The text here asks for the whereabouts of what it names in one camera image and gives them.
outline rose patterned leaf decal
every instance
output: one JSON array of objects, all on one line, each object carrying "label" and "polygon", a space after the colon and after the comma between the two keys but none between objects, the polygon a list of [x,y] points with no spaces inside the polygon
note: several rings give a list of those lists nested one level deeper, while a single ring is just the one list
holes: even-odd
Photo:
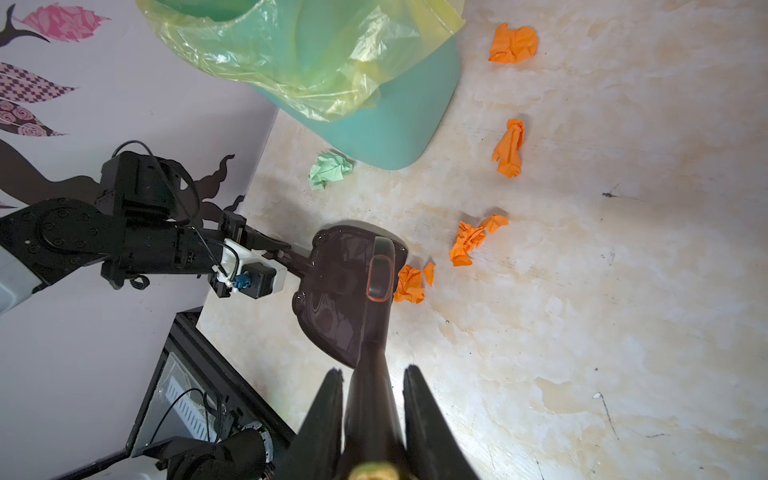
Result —
[{"label": "rose patterned leaf decal", "polygon": [[34,104],[73,91],[14,65],[0,61],[0,98]]},{"label": "rose patterned leaf decal", "polygon": [[82,7],[63,7],[58,3],[40,7],[18,22],[59,41],[80,41],[92,37],[106,17]]},{"label": "rose patterned leaf decal", "polygon": [[63,135],[43,125],[26,108],[7,100],[0,100],[0,129],[29,137]]}]

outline marble tabletop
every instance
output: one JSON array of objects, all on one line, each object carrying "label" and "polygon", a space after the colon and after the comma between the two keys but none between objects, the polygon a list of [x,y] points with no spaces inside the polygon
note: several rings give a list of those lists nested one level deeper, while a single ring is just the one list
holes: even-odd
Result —
[{"label": "marble tabletop", "polygon": [[[476,0],[464,17],[421,159],[312,191],[327,145],[280,112],[241,213],[301,247],[367,222],[435,261],[426,300],[392,308],[390,374],[422,369],[481,478],[764,478],[768,4]],[[538,32],[533,59],[487,61],[502,22]],[[491,162],[509,118],[526,130],[511,180]],[[458,222],[490,213],[510,225],[453,267]],[[339,367],[299,328],[297,287],[211,294],[199,323],[295,430]]]}]

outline orange crumpled paper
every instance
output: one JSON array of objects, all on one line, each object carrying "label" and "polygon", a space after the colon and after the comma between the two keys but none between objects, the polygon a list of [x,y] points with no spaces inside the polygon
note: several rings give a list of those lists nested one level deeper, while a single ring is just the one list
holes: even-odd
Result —
[{"label": "orange crumpled paper", "polygon": [[397,291],[395,291],[395,301],[402,302],[408,300],[410,303],[421,303],[424,301],[424,289],[422,288],[422,271],[405,265],[400,273],[397,274]]},{"label": "orange crumpled paper", "polygon": [[435,264],[432,262],[429,262],[427,266],[424,267],[424,280],[427,281],[429,286],[432,286],[432,282],[435,281]]},{"label": "orange crumpled paper", "polygon": [[502,141],[498,142],[496,148],[493,149],[493,161],[498,161],[498,168],[496,169],[500,174],[506,177],[517,177],[520,174],[520,166],[522,160],[520,160],[520,153],[518,150],[523,145],[523,139],[525,138],[525,126],[522,120],[517,118],[510,118],[507,121],[507,133],[502,137]]},{"label": "orange crumpled paper", "polygon": [[523,27],[518,30],[508,30],[507,27],[507,24],[502,23],[496,28],[489,61],[518,63],[536,55],[538,36],[533,28]]},{"label": "orange crumpled paper", "polygon": [[504,225],[509,225],[509,220],[502,215],[491,215],[483,220],[477,228],[468,223],[459,222],[456,243],[453,244],[449,253],[453,266],[472,265],[472,259],[467,253],[482,245],[485,241],[485,232],[494,233]]}]

